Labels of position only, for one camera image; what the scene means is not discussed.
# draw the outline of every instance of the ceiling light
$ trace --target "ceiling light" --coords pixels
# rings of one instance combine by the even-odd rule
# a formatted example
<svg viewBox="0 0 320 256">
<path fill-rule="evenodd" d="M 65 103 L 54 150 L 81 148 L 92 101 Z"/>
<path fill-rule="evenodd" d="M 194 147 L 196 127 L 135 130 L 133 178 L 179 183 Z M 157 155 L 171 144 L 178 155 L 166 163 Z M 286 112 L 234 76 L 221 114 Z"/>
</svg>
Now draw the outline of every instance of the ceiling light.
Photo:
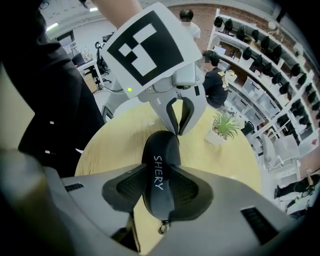
<svg viewBox="0 0 320 256">
<path fill-rule="evenodd" d="M 56 26 L 58 26 L 59 24 L 58 23 L 53 23 L 51 26 L 48 26 L 46 28 L 46 31 L 49 31 L 49 30 L 52 30 L 53 28 L 55 28 Z"/>
</svg>

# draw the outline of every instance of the black vent slot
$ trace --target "black vent slot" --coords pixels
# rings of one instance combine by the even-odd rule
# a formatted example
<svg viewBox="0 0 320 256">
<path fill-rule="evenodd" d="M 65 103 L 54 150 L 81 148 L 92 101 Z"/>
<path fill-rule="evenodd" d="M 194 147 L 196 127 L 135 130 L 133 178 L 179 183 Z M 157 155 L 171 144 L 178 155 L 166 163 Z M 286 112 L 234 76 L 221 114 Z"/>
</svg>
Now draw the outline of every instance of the black vent slot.
<svg viewBox="0 0 320 256">
<path fill-rule="evenodd" d="M 255 207 L 243 209 L 241 210 L 241 213 L 249 223 L 261 245 L 269 242 L 278 234 L 274 227 L 271 226 L 266 218 Z"/>
<path fill-rule="evenodd" d="M 71 185 L 68 185 L 68 186 L 65 186 L 65 190 L 67 192 L 70 192 L 70 191 L 73 191 L 73 190 L 77 190 L 77 189 L 81 189 L 83 188 L 84 185 L 82 185 L 81 183 L 75 183 L 75 184 L 71 184 Z"/>
<path fill-rule="evenodd" d="M 146 173 L 138 171 L 116 185 L 117 192 L 132 202 L 137 202 L 146 186 Z"/>
<path fill-rule="evenodd" d="M 177 171 L 171 172 L 169 182 L 176 207 L 190 203 L 198 195 L 197 184 Z"/>
</svg>

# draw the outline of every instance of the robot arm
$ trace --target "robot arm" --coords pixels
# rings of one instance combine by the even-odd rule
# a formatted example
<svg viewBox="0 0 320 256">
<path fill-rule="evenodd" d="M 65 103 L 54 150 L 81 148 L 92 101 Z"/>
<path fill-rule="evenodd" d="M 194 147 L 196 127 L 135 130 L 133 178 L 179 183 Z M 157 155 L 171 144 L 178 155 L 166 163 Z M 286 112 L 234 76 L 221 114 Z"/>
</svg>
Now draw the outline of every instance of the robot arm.
<svg viewBox="0 0 320 256">
<path fill-rule="evenodd" d="M 168 130 L 183 135 L 206 108 L 204 74 L 196 65 L 199 48 L 161 3 L 144 9 L 111 37 L 102 57 L 127 96 L 150 102 Z M 178 124 L 172 104 L 183 100 Z"/>
</svg>

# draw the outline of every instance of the ceiling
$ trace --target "ceiling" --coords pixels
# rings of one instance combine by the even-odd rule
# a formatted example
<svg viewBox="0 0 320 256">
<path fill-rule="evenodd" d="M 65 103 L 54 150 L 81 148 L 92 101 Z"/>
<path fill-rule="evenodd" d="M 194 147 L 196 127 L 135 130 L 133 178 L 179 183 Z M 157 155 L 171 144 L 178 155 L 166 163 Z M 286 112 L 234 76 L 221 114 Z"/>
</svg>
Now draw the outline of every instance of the ceiling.
<svg viewBox="0 0 320 256">
<path fill-rule="evenodd" d="M 43 2 L 40 11 L 47 25 L 59 24 L 47 32 L 50 38 L 60 36 L 78 26 L 105 19 L 99 11 L 90 12 L 89 9 L 84 8 L 79 0 L 44 0 Z M 220 4 L 248 11 L 251 9 L 252 12 L 265 16 L 272 16 L 275 9 L 273 2 L 264 0 L 139 0 L 139 2 L 143 8 L 156 2 L 162 2 L 165 6 Z M 95 7 L 91 0 L 87 0 L 87 5 L 89 8 Z"/>
</svg>

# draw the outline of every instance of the person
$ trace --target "person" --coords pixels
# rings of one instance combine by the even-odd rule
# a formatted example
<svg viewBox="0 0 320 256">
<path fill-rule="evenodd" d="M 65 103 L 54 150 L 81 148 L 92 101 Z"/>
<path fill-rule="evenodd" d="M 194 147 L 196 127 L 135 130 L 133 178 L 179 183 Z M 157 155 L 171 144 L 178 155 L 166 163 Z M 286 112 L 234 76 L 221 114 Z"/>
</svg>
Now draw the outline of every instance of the person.
<svg viewBox="0 0 320 256">
<path fill-rule="evenodd" d="M 79 1 L 86 5 L 86 0 Z M 142 10 L 137 0 L 93 2 L 116 28 Z M 81 156 L 77 150 L 85 149 L 104 120 L 93 94 L 60 43 L 47 37 L 41 4 L 42 0 L 19 2 L 14 9 L 16 22 L 1 16 L 6 37 L 1 40 L 0 61 L 34 112 L 18 150 L 56 169 L 61 177 L 70 177 Z M 12 6 L 4 2 L 2 8 L 10 10 Z M 27 29 L 18 29 L 16 24 Z M 8 50 L 21 38 L 19 49 Z"/>
<path fill-rule="evenodd" d="M 180 11 L 181 25 L 188 31 L 194 40 L 199 39 L 201 36 L 200 28 L 192 22 L 194 12 L 192 10 Z"/>
<path fill-rule="evenodd" d="M 283 197 L 292 192 L 302 193 L 302 196 L 307 196 L 312 193 L 316 184 L 318 184 L 320 180 L 319 174 L 311 175 L 311 170 L 306 169 L 306 177 L 298 182 L 294 182 L 289 184 L 284 188 L 276 187 L 274 190 L 274 199 Z"/>
<path fill-rule="evenodd" d="M 218 68 L 218 54 L 213 50 L 206 50 L 202 55 L 202 69 L 209 71 L 205 74 L 203 83 L 206 100 L 210 106 L 219 109 L 223 106 L 228 96 L 228 81 L 225 73 Z"/>
</svg>

